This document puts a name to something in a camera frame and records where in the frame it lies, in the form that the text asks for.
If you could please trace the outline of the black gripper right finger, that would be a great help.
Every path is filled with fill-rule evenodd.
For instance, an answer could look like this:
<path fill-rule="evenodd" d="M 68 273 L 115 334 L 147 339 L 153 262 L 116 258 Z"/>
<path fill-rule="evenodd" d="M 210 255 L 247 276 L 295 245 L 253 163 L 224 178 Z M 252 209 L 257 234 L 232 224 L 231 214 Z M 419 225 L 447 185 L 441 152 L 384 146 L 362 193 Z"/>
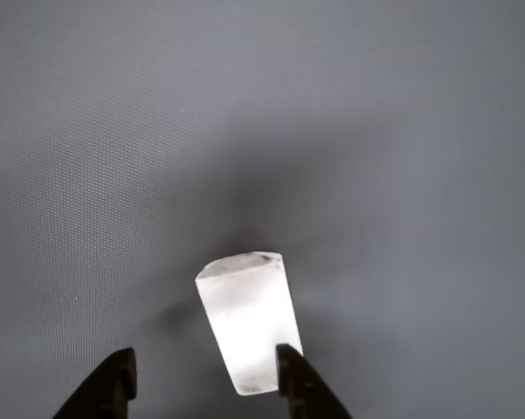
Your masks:
<path fill-rule="evenodd" d="M 276 346 L 278 391 L 292 419 L 350 419 L 335 393 L 313 366 L 288 344 Z"/>

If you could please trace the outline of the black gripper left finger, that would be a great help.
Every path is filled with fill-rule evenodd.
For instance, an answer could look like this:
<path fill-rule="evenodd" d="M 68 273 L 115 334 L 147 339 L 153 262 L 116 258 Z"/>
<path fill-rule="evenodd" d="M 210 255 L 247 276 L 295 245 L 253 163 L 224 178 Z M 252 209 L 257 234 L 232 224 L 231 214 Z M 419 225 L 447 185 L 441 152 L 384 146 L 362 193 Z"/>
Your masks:
<path fill-rule="evenodd" d="M 127 419 L 128 403 L 137 396 L 135 350 L 110 354 L 76 388 L 54 419 Z"/>

